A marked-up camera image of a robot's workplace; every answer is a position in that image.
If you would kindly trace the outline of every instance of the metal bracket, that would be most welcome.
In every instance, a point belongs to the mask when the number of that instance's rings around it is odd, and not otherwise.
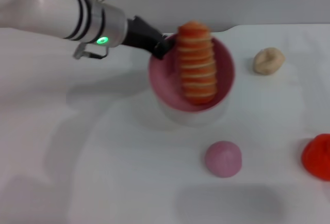
[[[101,60],[109,55],[109,48],[106,47],[106,54],[105,55],[98,55],[92,52],[85,51],[87,44],[86,43],[81,43],[78,45],[76,48],[76,51],[73,54],[73,57],[76,60],[81,59],[82,57],[87,57],[87,58],[93,58],[93,59],[98,59]]]

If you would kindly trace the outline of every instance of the white table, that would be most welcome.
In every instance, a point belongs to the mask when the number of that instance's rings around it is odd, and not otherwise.
[[[328,224],[330,183],[299,155],[330,132],[330,25],[214,36],[235,59],[235,85],[222,118],[191,127],[159,108],[147,52],[121,46],[75,61],[74,42],[1,30],[0,223]],[[253,74],[252,58],[269,46],[287,61],[275,75]],[[201,163],[218,140],[242,150],[233,178]]]

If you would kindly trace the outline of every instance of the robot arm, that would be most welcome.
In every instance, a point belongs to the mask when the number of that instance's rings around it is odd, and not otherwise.
[[[127,19],[124,12],[104,0],[1,0],[0,26],[79,41],[74,57],[102,59],[85,51],[87,44],[138,47],[161,59],[172,47],[159,31],[139,17]]]

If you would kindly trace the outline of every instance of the beige play dough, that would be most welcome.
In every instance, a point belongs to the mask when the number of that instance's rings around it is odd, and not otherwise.
[[[270,75],[275,73],[282,66],[284,61],[285,56],[279,49],[268,47],[261,50],[254,57],[253,70],[256,73]]]

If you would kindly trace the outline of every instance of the pink bowl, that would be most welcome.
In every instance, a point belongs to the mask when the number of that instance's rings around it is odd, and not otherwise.
[[[175,39],[176,36],[172,35],[168,39]],[[210,103],[204,105],[193,105],[183,95],[176,46],[164,56],[163,60],[158,60],[154,56],[150,58],[149,79],[152,89],[166,105],[173,109],[196,113],[215,107],[229,94],[235,78],[234,62],[225,45],[216,38],[212,41],[217,63],[218,93]]]

